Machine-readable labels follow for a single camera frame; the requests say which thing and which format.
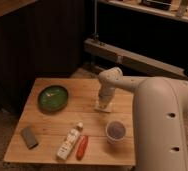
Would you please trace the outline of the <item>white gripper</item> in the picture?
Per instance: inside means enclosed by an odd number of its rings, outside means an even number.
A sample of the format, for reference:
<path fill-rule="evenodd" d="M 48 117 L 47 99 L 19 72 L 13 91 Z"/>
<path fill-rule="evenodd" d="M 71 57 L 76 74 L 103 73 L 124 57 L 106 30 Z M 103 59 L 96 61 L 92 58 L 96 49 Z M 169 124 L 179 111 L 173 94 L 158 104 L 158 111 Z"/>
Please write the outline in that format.
<path fill-rule="evenodd" d="M 100 104 L 107 105 L 111 103 L 114 94 L 115 94 L 114 87 L 108 85 L 102 85 L 98 93 L 98 102 Z"/>

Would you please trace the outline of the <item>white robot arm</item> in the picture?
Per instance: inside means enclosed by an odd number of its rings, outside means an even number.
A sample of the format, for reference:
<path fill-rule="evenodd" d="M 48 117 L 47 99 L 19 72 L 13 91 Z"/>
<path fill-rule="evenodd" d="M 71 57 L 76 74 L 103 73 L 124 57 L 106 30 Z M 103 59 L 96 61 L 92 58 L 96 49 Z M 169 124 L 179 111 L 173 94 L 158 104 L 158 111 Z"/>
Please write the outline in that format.
<path fill-rule="evenodd" d="M 183 116 L 188 114 L 188 81 L 125 76 L 114 67 L 100 72 L 96 109 L 109 111 L 117 88 L 133 94 L 134 171 L 188 171 Z"/>

